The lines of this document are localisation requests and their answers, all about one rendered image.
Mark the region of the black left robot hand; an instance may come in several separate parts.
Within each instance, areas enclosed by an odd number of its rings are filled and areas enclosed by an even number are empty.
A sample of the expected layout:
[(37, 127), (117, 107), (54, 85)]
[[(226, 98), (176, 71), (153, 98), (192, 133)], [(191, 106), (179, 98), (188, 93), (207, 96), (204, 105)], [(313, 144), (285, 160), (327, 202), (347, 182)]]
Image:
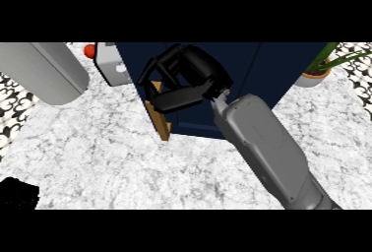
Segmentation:
[(40, 200), (40, 187), (6, 177), (0, 182), (0, 210), (33, 210)]

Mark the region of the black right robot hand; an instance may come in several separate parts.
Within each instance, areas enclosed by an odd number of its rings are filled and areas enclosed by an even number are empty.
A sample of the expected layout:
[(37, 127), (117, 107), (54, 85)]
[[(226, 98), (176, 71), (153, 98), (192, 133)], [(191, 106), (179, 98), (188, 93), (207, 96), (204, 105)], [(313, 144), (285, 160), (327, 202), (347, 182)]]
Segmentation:
[[(161, 75), (169, 91), (161, 93), (150, 80), (153, 72)], [(234, 79), (217, 59), (195, 45), (173, 44), (151, 57), (139, 76), (145, 98), (163, 114), (215, 100), (234, 85)]]

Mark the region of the dark navy cabinet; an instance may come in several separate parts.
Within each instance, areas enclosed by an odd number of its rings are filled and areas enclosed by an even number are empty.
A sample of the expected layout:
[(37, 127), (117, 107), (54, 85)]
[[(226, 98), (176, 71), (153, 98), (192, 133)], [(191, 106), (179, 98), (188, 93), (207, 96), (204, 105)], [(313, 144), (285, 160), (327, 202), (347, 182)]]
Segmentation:
[[(175, 44), (195, 45), (225, 66), (234, 83), (228, 102), (247, 94), (257, 95), (271, 108), (291, 89), (305, 70), (327, 46), (325, 42), (119, 42), (130, 77), (145, 105), (145, 90), (138, 85), (145, 64)], [(167, 113), (172, 134), (223, 139), (215, 123), (212, 102)]]

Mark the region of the navy cabinet door wooden edge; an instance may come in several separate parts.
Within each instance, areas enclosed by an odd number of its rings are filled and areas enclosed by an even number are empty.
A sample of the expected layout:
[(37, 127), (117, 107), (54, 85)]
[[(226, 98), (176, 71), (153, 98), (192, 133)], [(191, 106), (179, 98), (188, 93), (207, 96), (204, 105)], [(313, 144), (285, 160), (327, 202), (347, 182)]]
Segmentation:
[(172, 123), (166, 121), (166, 116), (154, 110), (154, 105), (150, 101), (145, 102), (145, 108), (160, 139), (167, 141), (170, 138)]

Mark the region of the small grey box appliance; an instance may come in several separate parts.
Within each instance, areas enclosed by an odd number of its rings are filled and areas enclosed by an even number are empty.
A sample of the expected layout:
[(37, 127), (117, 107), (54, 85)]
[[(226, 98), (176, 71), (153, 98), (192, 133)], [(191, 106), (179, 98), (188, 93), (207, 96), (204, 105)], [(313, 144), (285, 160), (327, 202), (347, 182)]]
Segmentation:
[(117, 87), (133, 82), (120, 50), (114, 42), (96, 43), (93, 62), (111, 87)]

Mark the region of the red round knob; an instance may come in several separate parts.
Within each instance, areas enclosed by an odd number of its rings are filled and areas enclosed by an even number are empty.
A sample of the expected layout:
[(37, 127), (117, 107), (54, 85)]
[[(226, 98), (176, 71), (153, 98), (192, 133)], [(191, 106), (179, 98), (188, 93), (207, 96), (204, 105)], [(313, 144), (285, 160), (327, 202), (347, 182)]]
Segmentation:
[(83, 52), (88, 58), (91, 59), (95, 58), (95, 51), (96, 51), (96, 46), (93, 44), (88, 44), (83, 49)]

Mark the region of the potted green plant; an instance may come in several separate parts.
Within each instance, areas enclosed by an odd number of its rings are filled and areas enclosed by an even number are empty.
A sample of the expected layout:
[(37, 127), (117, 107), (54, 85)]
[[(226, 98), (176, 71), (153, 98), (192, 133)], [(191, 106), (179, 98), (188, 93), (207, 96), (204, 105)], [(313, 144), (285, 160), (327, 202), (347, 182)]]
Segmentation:
[(302, 88), (313, 88), (327, 78), (333, 67), (372, 54), (372, 51), (359, 50), (331, 60), (330, 55), (336, 51), (337, 47), (339, 42), (330, 42), (327, 44), (324, 50), (316, 56), (316, 59), (313, 60), (306, 71), (303, 72), (299, 80), (296, 81), (296, 86)]

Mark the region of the grey rounded appliance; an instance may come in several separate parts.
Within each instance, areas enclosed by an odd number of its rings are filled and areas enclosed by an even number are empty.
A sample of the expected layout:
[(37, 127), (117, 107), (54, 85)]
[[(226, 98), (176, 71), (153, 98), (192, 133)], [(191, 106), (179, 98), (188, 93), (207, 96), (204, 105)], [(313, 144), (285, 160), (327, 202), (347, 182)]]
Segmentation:
[(0, 42), (0, 71), (51, 105), (88, 90), (89, 73), (64, 42)]

